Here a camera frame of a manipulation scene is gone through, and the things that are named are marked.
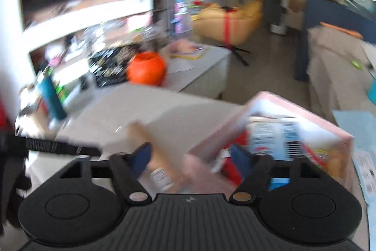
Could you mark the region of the blue white snack bag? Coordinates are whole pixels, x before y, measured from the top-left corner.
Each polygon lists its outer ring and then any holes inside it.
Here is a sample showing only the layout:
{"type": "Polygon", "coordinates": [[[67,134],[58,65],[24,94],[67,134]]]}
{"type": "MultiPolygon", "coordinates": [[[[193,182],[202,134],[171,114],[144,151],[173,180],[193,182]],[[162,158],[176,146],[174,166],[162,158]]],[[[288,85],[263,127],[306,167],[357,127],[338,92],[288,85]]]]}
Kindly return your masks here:
{"type": "Polygon", "coordinates": [[[249,117],[247,150],[275,160],[293,160],[305,154],[300,127],[293,118],[249,117]]]}

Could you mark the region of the round bread packet with barcode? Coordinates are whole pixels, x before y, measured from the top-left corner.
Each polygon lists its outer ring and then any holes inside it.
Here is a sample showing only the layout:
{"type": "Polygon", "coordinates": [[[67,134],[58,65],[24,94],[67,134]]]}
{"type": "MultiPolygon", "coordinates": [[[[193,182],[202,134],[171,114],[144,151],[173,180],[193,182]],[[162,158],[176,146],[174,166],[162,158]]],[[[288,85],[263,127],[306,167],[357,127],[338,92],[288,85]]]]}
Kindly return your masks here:
{"type": "Polygon", "coordinates": [[[185,176],[176,168],[167,151],[163,149],[154,137],[147,131],[146,127],[140,122],[131,122],[127,125],[127,137],[135,146],[144,143],[150,143],[152,153],[148,170],[150,179],[156,187],[165,193],[180,193],[186,183],[185,176]]]}

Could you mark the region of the teal water bottle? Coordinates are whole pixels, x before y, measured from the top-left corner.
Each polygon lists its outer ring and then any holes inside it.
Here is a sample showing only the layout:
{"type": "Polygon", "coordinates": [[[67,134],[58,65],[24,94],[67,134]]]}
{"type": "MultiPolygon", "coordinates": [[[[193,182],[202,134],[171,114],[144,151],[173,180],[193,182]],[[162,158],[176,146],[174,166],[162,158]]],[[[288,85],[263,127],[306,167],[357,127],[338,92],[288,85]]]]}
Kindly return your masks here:
{"type": "Polygon", "coordinates": [[[51,77],[39,72],[37,75],[37,88],[53,119],[64,120],[67,114],[59,100],[51,77]]]}

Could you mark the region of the pink cardboard box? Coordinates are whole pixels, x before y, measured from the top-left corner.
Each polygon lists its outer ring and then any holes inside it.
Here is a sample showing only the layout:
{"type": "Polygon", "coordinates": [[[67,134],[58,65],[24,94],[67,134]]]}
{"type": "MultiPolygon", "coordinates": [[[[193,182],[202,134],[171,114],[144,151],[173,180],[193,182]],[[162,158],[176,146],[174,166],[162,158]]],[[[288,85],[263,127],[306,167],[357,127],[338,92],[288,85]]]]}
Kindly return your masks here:
{"type": "Polygon", "coordinates": [[[276,160],[304,155],[352,190],[353,136],[280,96],[260,92],[185,154],[183,171],[193,191],[230,195],[235,190],[236,185],[213,171],[211,163],[240,138],[247,151],[276,160]]]}

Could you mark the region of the white tablecloth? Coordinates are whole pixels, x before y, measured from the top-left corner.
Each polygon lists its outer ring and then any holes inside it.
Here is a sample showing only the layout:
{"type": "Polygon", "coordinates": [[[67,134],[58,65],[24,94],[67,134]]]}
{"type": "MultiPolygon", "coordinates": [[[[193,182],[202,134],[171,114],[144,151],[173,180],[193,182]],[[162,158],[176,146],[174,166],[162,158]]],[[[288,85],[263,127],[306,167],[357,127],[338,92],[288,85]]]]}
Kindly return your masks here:
{"type": "Polygon", "coordinates": [[[243,106],[172,92],[158,87],[123,84],[96,90],[79,99],[81,108],[61,124],[56,140],[96,145],[106,159],[131,153],[149,141],[163,154],[177,193],[230,195],[235,185],[210,169],[220,149],[245,130],[251,115],[296,119],[304,140],[350,155],[353,138],[336,125],[270,92],[256,94],[243,106]]]}

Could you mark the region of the light blue cartoon mat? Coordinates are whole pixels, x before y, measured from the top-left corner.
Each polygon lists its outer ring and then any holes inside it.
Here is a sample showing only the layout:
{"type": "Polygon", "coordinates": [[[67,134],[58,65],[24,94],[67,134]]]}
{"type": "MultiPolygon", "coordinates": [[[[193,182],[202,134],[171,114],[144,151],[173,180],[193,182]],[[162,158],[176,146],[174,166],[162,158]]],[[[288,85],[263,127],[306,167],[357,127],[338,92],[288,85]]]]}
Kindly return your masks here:
{"type": "Polygon", "coordinates": [[[375,118],[355,110],[332,113],[338,127],[354,137],[353,163],[366,204],[375,206],[375,118]]]}

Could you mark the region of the black plum snack bag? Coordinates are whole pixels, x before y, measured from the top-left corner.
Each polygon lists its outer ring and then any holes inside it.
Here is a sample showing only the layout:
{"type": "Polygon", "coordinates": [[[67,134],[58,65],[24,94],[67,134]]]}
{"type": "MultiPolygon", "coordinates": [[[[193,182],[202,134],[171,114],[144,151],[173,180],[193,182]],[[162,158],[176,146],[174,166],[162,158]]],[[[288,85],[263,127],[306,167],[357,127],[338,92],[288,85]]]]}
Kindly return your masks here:
{"type": "Polygon", "coordinates": [[[89,71],[98,87],[127,82],[126,70],[134,56],[141,52],[141,44],[123,44],[91,53],[88,58],[89,71]]]}

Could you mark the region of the beige covered sofa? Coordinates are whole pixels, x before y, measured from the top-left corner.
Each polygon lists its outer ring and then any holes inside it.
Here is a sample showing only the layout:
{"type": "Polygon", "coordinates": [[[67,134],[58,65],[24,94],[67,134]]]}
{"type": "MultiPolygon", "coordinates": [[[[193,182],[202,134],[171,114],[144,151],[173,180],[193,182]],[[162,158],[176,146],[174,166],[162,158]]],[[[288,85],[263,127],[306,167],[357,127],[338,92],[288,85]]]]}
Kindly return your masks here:
{"type": "Polygon", "coordinates": [[[375,115],[368,90],[375,80],[375,44],[322,25],[308,30],[309,90],[314,113],[334,122],[333,110],[375,115]]]}

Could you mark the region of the orange pumpkin bucket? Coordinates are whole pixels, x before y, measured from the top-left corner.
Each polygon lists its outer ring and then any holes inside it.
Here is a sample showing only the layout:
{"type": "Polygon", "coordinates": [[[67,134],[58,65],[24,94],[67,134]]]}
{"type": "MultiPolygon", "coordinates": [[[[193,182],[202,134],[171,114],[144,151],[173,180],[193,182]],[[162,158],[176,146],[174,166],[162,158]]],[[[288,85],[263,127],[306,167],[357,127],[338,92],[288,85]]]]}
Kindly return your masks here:
{"type": "Polygon", "coordinates": [[[167,73],[165,60],[156,52],[136,54],[127,65],[127,80],[133,84],[161,86],[167,73]]]}

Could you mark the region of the pink plush toy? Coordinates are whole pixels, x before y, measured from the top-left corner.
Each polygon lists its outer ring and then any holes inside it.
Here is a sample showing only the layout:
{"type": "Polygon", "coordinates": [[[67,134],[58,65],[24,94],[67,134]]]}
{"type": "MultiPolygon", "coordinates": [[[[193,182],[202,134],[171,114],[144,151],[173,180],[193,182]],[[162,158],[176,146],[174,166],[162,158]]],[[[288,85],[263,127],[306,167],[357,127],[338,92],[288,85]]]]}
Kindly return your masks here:
{"type": "Polygon", "coordinates": [[[169,44],[169,51],[178,54],[194,54],[197,51],[196,46],[187,39],[176,40],[169,44]]]}

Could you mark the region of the yellow beanbag chair red ribbon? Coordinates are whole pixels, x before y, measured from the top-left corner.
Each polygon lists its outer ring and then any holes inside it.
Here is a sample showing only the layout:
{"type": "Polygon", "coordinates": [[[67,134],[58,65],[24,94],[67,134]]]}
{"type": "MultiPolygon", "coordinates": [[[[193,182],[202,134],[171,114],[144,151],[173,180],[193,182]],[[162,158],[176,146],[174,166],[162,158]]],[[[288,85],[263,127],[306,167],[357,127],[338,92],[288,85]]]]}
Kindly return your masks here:
{"type": "Polygon", "coordinates": [[[249,0],[243,7],[210,4],[193,16],[193,33],[226,45],[242,44],[262,24],[262,7],[263,0],[249,0]]]}

